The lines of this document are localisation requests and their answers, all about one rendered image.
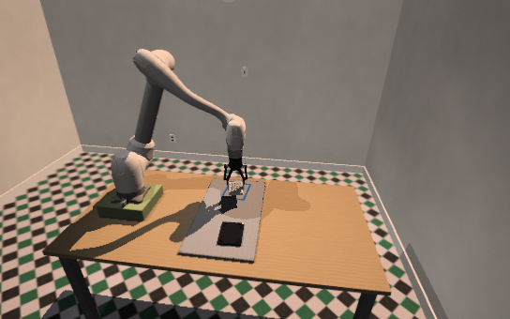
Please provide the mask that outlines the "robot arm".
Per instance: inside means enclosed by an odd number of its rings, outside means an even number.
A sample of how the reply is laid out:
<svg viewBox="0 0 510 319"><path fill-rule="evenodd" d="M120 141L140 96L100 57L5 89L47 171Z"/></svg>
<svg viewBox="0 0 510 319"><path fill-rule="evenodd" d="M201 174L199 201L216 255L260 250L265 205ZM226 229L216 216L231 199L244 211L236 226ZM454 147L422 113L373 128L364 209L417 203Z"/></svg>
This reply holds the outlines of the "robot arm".
<svg viewBox="0 0 510 319"><path fill-rule="evenodd" d="M214 104L190 92L173 73L175 63L173 65L173 57L170 53L163 50L149 52L141 49L134 55L133 62L146 76L147 81L135 136L129 139L126 150L119 151L112 157L112 179L117 194L111 199L111 203L140 204L145 194L151 189L150 185L143 185L143 173L155 154L152 136L164 89L189 105L217 117L226 130L229 158L243 157L245 121L234 114L227 114Z"/></svg>

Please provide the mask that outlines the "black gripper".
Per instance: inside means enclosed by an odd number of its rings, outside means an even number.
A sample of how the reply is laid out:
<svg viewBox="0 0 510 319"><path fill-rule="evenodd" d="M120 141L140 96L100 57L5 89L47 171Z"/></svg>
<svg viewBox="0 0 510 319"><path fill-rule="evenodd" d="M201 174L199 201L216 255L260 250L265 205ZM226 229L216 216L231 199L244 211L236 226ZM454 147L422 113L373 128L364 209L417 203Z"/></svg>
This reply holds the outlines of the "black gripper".
<svg viewBox="0 0 510 319"><path fill-rule="evenodd" d="M244 177L242 171L241 171L241 167L244 167L245 168L245 175L246 177ZM227 174L227 168L230 167L231 170L229 171L229 174L228 176L226 177L226 174ZM243 164L242 163L242 158L240 159L231 159L229 158L229 164L224 164L224 180L227 181L227 185L228 185L228 190L229 190L229 179L231 177L231 174L233 171L239 171L242 179L243 179L243 189L244 189L244 185L245 185L245 180L248 180L248 174L247 174L247 165L246 164Z"/></svg>

